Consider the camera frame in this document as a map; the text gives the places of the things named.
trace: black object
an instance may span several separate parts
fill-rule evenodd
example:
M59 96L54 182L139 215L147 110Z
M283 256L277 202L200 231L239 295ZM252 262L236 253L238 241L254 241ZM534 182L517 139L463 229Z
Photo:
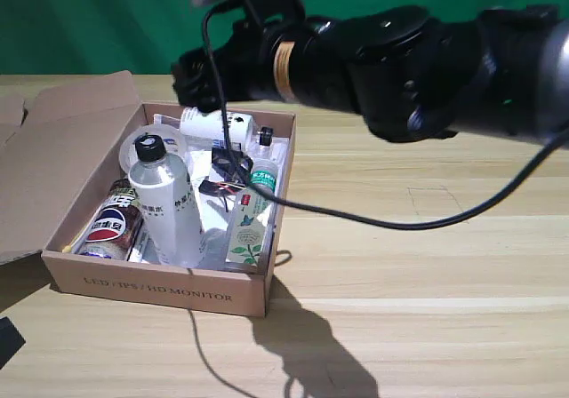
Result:
M143 163L153 163L166 155L166 148L162 138L155 134L139 136L134 141L136 155Z
M225 92L223 91L223 85L221 83L220 71L215 63L212 42L208 33L208 23L209 19L218 12L216 8L211 9L204 17L202 21L202 38L204 39L205 49L207 51L207 57L210 62L210 67L213 72L213 77L215 79L215 85L218 91L218 97L220 100L221 107L221 119L223 122L223 138L226 147L231 147L231 137L229 136L229 121L228 112L225 100ZM441 218L433 220L430 222L420 222L420 223L398 223L389 222L380 219L367 218L365 216L359 216L352 213L347 213L345 211L339 211L334 209L328 209L325 207L319 207L317 205L310 205L305 203L296 203L294 201L287 200L285 198L273 195L266 190L256 186L251 182L251 179L247 175L243 174L240 169L236 171L239 174L240 179L253 191L262 196L263 198L277 204L281 204L286 207L291 207L298 210L310 211L314 213L325 214L328 216L334 216L341 219L352 220L355 222L363 223L366 225L371 225L374 227L385 227L387 229L396 229L403 231L424 231L429 229L436 229L440 227L449 227L451 225L456 225L462 221L472 219L475 216L490 210L496 204L505 200L509 195L511 195L532 173L535 169L543 163L554 151L562 147L569 142L569 127L563 128L553 139L548 141L546 145L525 165L525 167L494 196L488 200L480 203L464 211L463 213L456 214L447 218ZM238 161L233 155L233 152L229 152L229 160L234 166L238 166Z
M259 145L270 147L273 142L273 129L271 127L261 127L259 133Z
M294 0L249 1L216 6L246 13L214 53L227 101L352 112L397 143L469 131L542 144L569 123L569 20L555 5L445 23L416 5L336 20L289 14ZM263 2L280 19L263 20ZM203 49L172 73L181 105L220 108Z
M20 332L7 318L0 318L0 369L8 363L13 356L26 343Z
M212 168L218 173L224 182L235 183L244 186L244 182L239 178L236 168L229 160L228 150L225 148L212 148ZM252 169L252 159L241 151L232 151L239 162L239 168L244 174L250 174Z

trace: green label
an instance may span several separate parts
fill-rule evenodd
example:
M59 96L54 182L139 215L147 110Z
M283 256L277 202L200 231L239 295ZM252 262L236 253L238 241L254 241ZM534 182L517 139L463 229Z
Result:
M251 182L254 184L264 185L271 191L275 192L276 179L269 171L254 171L251 175Z

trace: box flap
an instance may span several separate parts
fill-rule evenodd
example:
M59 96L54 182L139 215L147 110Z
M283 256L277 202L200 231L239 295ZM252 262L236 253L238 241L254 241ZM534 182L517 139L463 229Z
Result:
M0 151L0 259L33 254L50 243L88 179L109 156L118 157L125 127L137 121L139 108L27 123L16 133ZM119 175L116 163L113 176Z
M0 150L21 126L24 102L24 98L15 93L0 98Z
M34 100L26 124L49 123L139 103L132 74L121 71L43 90Z

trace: white container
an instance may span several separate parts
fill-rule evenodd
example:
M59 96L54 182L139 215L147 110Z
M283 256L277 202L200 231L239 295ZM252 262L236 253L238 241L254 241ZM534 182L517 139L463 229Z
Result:
M160 136L142 136L135 147L139 161L128 176L160 263L196 267L203 230L186 164L166 152Z
M251 182L274 194L278 166L270 160L257 160L252 168ZM265 233L273 204L246 188L236 195L226 232L223 254L227 270L256 273L265 256Z
M246 152L258 128L252 116L228 112L228 124L233 149ZM203 114L195 107L186 107L180 118L180 132L190 145L225 147L221 111Z

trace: black cap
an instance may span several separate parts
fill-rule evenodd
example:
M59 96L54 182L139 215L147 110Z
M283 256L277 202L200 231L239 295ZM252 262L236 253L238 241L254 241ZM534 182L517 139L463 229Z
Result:
M261 127L259 133L259 145L270 147L273 141L273 129L270 127Z
M153 163L166 155L162 138L156 134L143 134L134 141L136 155L143 163Z

